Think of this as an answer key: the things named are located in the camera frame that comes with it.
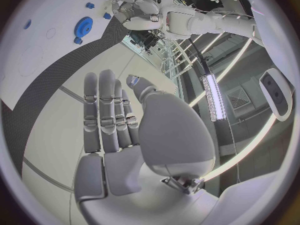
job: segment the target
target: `robotic hand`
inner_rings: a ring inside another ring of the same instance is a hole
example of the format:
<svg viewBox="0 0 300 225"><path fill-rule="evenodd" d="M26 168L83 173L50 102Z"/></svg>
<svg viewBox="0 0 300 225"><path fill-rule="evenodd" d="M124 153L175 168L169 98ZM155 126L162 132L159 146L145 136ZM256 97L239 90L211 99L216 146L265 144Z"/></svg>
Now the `robotic hand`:
<svg viewBox="0 0 300 225"><path fill-rule="evenodd" d="M125 2L119 6L118 1ZM135 16L133 8L144 15ZM256 29L254 19L222 16L215 12L207 14L184 5L175 5L173 0L112 0L114 16L129 30L160 29L167 38L188 39L192 34L237 34L253 39L264 46Z"/></svg>
<svg viewBox="0 0 300 225"><path fill-rule="evenodd" d="M121 82L111 70L99 75L99 117L104 160L98 129L97 76L84 79L84 150L78 164L74 193L84 201L104 199L108 191L123 196L141 191L138 183L143 163L163 182L183 193L194 193L199 177L215 164L213 140L201 118L187 103L158 90L143 77L129 75L126 83L141 103L140 125Z"/></svg>

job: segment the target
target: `black curved strip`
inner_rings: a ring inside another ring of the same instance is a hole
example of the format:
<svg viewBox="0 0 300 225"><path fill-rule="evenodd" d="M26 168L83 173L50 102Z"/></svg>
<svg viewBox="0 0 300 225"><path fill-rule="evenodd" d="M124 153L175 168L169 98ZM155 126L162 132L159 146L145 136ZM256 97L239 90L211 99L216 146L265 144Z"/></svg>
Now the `black curved strip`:
<svg viewBox="0 0 300 225"><path fill-rule="evenodd" d="M113 17L101 39L71 51L43 71L26 89L13 111L2 102L4 135L12 161L20 175L28 137L48 100L78 69L120 43L127 32L128 30Z"/></svg>

